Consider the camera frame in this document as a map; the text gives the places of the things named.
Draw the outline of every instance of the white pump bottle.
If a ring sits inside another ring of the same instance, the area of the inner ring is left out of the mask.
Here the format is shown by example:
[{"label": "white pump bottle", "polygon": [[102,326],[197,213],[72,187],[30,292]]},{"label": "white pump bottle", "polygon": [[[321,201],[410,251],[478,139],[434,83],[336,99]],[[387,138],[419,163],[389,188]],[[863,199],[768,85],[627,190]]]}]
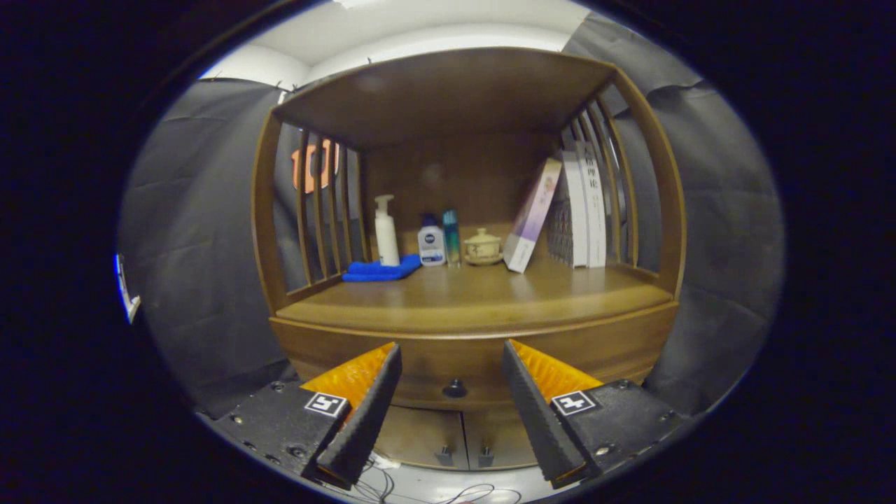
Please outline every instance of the white pump bottle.
[{"label": "white pump bottle", "polygon": [[395,220],[389,215],[387,205],[393,195],[381,195],[374,198],[376,204],[376,248],[380,252],[380,265],[397,266],[401,263],[398,257],[398,241],[395,239]]}]

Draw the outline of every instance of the cabinet door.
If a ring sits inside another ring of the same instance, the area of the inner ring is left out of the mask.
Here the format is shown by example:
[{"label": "cabinet door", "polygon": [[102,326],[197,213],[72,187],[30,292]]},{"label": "cabinet door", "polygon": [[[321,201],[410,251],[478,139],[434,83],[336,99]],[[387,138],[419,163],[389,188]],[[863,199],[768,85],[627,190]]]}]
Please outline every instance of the cabinet door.
[{"label": "cabinet door", "polygon": [[402,463],[470,469],[459,412],[390,406],[375,448]]},{"label": "cabinet door", "polygon": [[463,414],[470,469],[507,469],[535,465],[529,436],[512,406]]}]

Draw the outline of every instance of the orange number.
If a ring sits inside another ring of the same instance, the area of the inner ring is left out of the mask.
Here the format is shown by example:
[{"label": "orange number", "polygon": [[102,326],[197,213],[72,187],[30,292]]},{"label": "orange number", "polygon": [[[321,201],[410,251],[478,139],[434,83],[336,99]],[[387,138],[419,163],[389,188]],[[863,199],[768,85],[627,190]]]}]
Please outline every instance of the orange number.
[{"label": "orange number", "polygon": [[[321,174],[321,189],[330,185],[330,140],[323,140],[323,173]],[[308,145],[305,153],[305,194],[314,192],[314,179],[311,173],[311,160],[314,155],[316,145]],[[333,176],[339,174],[339,160],[341,149],[337,145],[335,147],[336,155],[334,162],[336,166],[333,168]],[[298,151],[294,151],[290,156],[292,158],[292,186],[298,190]]]}]

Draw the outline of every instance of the lidded ceramic bowl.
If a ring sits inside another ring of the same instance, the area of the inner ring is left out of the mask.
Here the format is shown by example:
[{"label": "lidded ceramic bowl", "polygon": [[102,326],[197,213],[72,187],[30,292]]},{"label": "lidded ceramic bowl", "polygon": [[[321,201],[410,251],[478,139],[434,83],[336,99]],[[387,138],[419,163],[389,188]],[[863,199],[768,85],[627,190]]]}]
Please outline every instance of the lidded ceramic bowl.
[{"label": "lidded ceramic bowl", "polygon": [[493,265],[504,257],[501,239],[486,233],[486,228],[476,230],[476,236],[463,240],[464,259],[472,265]]}]

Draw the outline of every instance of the blue towel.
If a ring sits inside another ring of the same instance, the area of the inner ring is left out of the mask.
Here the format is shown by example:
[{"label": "blue towel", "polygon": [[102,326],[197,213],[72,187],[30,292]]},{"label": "blue towel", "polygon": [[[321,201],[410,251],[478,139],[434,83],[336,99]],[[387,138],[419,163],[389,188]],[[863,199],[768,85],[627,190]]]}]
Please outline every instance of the blue towel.
[{"label": "blue towel", "polygon": [[400,280],[420,267],[420,256],[411,254],[401,258],[397,266],[383,266],[375,263],[352,263],[349,271],[342,276],[344,282],[388,282]]}]

